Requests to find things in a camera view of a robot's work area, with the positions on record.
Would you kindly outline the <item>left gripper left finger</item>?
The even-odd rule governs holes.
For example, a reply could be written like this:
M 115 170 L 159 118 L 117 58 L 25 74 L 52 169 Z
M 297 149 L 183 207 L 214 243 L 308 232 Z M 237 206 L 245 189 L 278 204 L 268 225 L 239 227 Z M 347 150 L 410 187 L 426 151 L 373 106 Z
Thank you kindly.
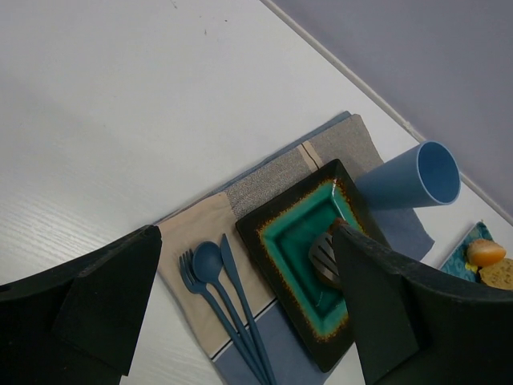
M 145 225 L 1 287 L 3 384 L 118 384 L 128 375 L 159 264 Z

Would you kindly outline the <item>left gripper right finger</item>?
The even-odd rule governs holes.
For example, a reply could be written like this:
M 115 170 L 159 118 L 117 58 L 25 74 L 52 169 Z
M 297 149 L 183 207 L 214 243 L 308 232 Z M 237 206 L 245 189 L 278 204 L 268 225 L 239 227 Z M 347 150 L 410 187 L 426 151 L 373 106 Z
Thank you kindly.
M 456 278 L 340 225 L 341 291 L 368 384 L 509 384 L 512 294 Z

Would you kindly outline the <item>metal tongs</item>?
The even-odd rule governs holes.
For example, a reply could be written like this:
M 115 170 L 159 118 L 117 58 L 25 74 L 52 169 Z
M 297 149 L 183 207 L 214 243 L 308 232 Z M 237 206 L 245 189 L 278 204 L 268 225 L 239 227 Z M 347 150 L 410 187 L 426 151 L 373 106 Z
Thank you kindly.
M 315 274 L 324 284 L 340 290 L 341 282 L 332 240 L 331 234 L 320 234 L 309 248 L 309 260 L 315 269 Z

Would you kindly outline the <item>dark brown croissant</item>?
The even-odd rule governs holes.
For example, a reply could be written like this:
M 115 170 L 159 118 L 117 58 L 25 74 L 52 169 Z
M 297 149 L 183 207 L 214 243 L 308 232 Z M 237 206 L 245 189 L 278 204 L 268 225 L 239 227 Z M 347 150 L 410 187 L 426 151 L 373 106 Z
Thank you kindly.
M 338 230 L 339 228 L 341 228 L 342 226 L 345 226 L 345 225 L 348 225 L 349 223 L 341 218 L 341 217 L 337 217 L 333 220 L 332 224 L 329 226 L 328 230 L 327 230 L 327 233 L 330 235 L 330 236 L 333 236 L 333 234 L 335 233 L 336 230 Z

